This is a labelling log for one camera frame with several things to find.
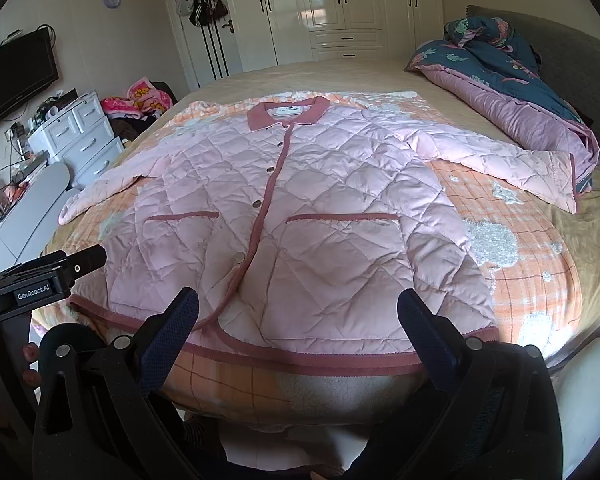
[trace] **door handle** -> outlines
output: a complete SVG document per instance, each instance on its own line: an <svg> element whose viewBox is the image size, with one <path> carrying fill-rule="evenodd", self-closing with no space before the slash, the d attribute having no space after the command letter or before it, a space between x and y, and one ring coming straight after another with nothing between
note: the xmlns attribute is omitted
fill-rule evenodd
<svg viewBox="0 0 600 480"><path fill-rule="evenodd" d="M83 147L80 148L81 152L86 152L91 146L93 146L96 143L96 138L93 137L93 139L91 139L89 141L89 143Z"/></svg>
<svg viewBox="0 0 600 480"><path fill-rule="evenodd" d="M229 23L225 23L222 28L227 28L229 27L229 30L231 31L232 34L235 34L235 30L234 30L234 20L229 20Z"/></svg>
<svg viewBox="0 0 600 480"><path fill-rule="evenodd" d="M93 172L93 174L94 174L94 175L99 175L99 174L101 174L101 173L102 173L104 170L106 170L106 169L107 169L107 166L108 166L108 165L109 165L109 161L108 161L108 160L105 160L105 161L104 161L104 166L102 166L102 167L101 167L101 168L100 168L98 171L94 171L94 172Z"/></svg>

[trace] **jacket collar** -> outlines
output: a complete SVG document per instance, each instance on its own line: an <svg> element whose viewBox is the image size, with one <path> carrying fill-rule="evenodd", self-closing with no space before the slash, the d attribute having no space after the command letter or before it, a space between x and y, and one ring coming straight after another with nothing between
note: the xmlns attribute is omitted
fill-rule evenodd
<svg viewBox="0 0 600 480"><path fill-rule="evenodd" d="M274 124L278 123L295 123L295 124L315 124L318 119L327 111L327 108L331 105L326 97L318 96L304 101L296 102L285 102L285 103L271 103L261 101L255 105L251 110L247 112L247 122L252 132L255 130L262 130L269 128ZM307 111L288 118L275 118L271 117L267 110L272 108L280 108L283 106L311 106Z"/></svg>

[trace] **white drawer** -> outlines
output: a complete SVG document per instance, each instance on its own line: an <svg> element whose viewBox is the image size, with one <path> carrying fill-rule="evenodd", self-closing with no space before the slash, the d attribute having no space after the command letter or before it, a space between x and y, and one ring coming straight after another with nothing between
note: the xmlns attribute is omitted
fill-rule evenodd
<svg viewBox="0 0 600 480"><path fill-rule="evenodd" d="M380 59L384 57L381 46L350 46L343 48L314 48L314 61L325 59Z"/></svg>
<svg viewBox="0 0 600 480"><path fill-rule="evenodd" d="M122 142L116 137L107 144L98 155L96 155L86 168L75 176L72 185L79 189L87 187L91 182L107 171L113 161L116 160L116 157L122 153L123 150Z"/></svg>
<svg viewBox="0 0 600 480"><path fill-rule="evenodd" d="M87 131L92 124L97 123L102 117L104 112L100 106L98 96L94 95L91 98L85 99L73 109L75 120L80 126L80 131Z"/></svg>
<svg viewBox="0 0 600 480"><path fill-rule="evenodd" d="M311 48L331 46L381 46L381 30L319 30L309 32Z"/></svg>
<svg viewBox="0 0 600 480"><path fill-rule="evenodd" d="M54 156L80 135L80 129L74 116L69 112L46 127L42 135L46 137L48 146L51 148L49 155Z"/></svg>
<svg viewBox="0 0 600 480"><path fill-rule="evenodd" d="M69 167L71 174L76 174L114 137L109 121L102 118L93 129L81 135L76 142L61 153L62 160Z"/></svg>

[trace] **television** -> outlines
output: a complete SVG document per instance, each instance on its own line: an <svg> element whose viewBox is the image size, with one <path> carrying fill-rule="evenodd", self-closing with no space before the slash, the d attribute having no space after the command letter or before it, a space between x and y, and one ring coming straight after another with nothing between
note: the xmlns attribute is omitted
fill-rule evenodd
<svg viewBox="0 0 600 480"><path fill-rule="evenodd" d="M48 28L0 47L0 122L58 79Z"/></svg>

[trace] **silver bolt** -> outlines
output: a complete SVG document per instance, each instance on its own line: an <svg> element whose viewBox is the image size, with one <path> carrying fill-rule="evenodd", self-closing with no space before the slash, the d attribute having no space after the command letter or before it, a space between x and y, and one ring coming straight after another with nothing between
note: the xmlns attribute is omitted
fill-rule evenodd
<svg viewBox="0 0 600 480"><path fill-rule="evenodd" d="M527 345L525 346L526 353L533 358L542 357L542 352L537 346Z"/></svg>
<svg viewBox="0 0 600 480"><path fill-rule="evenodd" d="M117 348L118 350L124 350L130 344L131 339L128 335L121 335L119 338L116 338L116 340L113 342L113 346L115 346L115 348Z"/></svg>
<svg viewBox="0 0 600 480"><path fill-rule="evenodd" d="M465 344L471 350L480 350L482 348L482 340L477 337L467 338Z"/></svg>
<svg viewBox="0 0 600 480"><path fill-rule="evenodd" d="M56 355L58 357L67 357L69 355L70 351L71 351L71 348L69 347L69 345L60 345L56 349Z"/></svg>

